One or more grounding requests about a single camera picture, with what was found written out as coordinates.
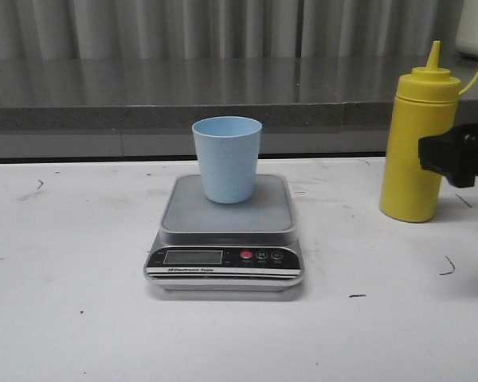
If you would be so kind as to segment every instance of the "electronic scale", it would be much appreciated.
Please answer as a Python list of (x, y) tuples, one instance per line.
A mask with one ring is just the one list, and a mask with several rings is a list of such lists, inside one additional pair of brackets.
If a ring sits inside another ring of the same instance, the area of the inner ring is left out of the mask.
[(165, 290), (281, 291), (303, 278), (303, 258), (284, 178), (257, 175), (233, 205), (210, 201), (200, 175), (175, 182), (144, 267)]

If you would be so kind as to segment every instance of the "yellow squeeze bottle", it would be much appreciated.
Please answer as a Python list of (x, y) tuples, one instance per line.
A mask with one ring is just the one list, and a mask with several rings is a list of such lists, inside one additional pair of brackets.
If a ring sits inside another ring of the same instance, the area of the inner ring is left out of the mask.
[(437, 206), (441, 175), (421, 169), (418, 140), (452, 127), (460, 91), (460, 80), (439, 68), (439, 49), (434, 41), (426, 66), (398, 81), (379, 205), (394, 219), (427, 221)]

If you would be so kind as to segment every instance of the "bottle nozzle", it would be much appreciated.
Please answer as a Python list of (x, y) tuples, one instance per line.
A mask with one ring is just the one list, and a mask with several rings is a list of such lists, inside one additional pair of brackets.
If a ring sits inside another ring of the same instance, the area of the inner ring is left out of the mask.
[(441, 42), (439, 40), (434, 41), (432, 49), (430, 49), (429, 59), (425, 66), (426, 72), (435, 72), (439, 69), (439, 52), (441, 50)]

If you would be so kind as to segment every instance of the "yellow bottle cap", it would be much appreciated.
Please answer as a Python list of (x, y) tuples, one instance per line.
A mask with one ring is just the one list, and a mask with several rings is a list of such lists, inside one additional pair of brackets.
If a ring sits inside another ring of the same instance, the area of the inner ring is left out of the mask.
[(427, 65), (413, 68), (398, 81), (397, 96), (422, 103), (447, 103), (457, 101), (460, 80), (451, 76), (448, 69), (439, 68), (440, 41), (434, 41)]

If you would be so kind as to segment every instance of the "black button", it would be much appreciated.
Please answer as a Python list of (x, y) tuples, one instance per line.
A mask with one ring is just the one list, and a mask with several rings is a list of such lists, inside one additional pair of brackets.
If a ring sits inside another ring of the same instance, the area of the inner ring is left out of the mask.
[(271, 259), (274, 259), (274, 260), (282, 260), (283, 258), (284, 258), (284, 254), (281, 253), (281, 252), (274, 251), (274, 252), (271, 254)]

